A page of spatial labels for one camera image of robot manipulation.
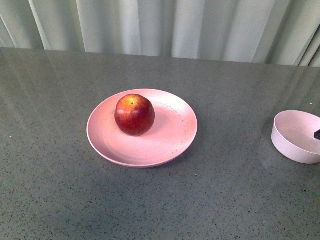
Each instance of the plate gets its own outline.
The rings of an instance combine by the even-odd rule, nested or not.
[[[153,105],[154,124],[141,136],[127,135],[116,124],[116,105],[127,94],[140,94]],[[192,144],[197,130],[193,109],[181,98],[156,89],[134,89],[109,97],[92,112],[86,128],[89,142],[102,157],[132,168],[155,167],[176,159]]]

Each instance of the table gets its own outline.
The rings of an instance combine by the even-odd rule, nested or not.
[[[117,93],[185,100],[198,131],[177,159],[128,168],[87,122]],[[320,68],[0,49],[0,239],[320,239],[320,165],[273,146],[277,113],[320,116]]]

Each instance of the red apple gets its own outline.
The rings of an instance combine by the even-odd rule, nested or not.
[[[139,94],[128,94],[115,107],[114,118],[119,129],[131,136],[146,133],[155,122],[155,109],[151,102]]]

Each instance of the pink bowl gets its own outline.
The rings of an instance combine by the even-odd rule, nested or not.
[[[303,163],[320,162],[320,140],[314,138],[320,130],[320,118],[303,111],[288,110],[274,118],[271,139],[287,158]]]

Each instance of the curtain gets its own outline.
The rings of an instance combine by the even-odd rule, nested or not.
[[[0,47],[320,67],[319,0],[0,0]]]

